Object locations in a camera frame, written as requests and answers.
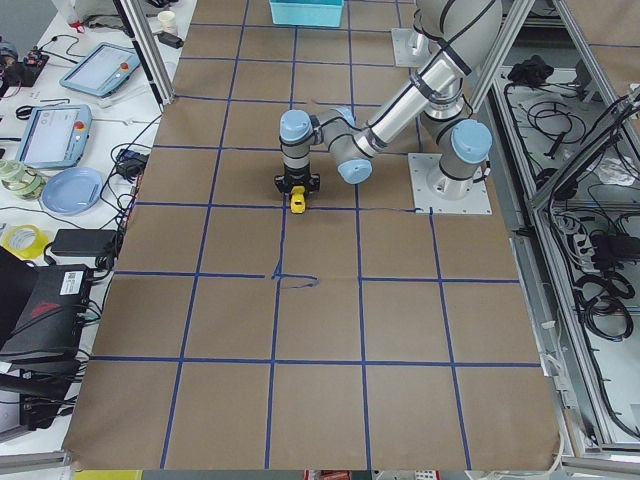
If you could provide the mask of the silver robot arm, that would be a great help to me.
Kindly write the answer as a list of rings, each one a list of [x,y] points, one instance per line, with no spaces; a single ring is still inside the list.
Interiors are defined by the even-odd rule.
[[[493,143],[480,121],[462,118],[463,81],[481,64],[496,40],[502,20],[498,1],[419,1],[413,29],[427,47],[425,63],[364,124],[346,107],[316,115],[288,110],[280,118],[283,172],[274,179],[290,208],[301,213],[320,177],[310,169],[310,150],[323,145],[342,179],[351,185],[372,173],[373,158],[415,120],[440,146],[442,155],[427,176],[430,189],[444,200],[464,198],[479,182],[476,173]]]

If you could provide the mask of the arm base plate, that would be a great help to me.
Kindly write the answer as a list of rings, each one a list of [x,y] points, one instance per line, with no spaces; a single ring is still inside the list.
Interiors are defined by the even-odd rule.
[[[391,30],[394,62],[397,67],[419,68],[427,63],[433,41],[413,28]]]
[[[440,169],[441,154],[410,153],[409,172],[414,210],[434,215],[491,215],[483,171],[467,180],[453,180]]]

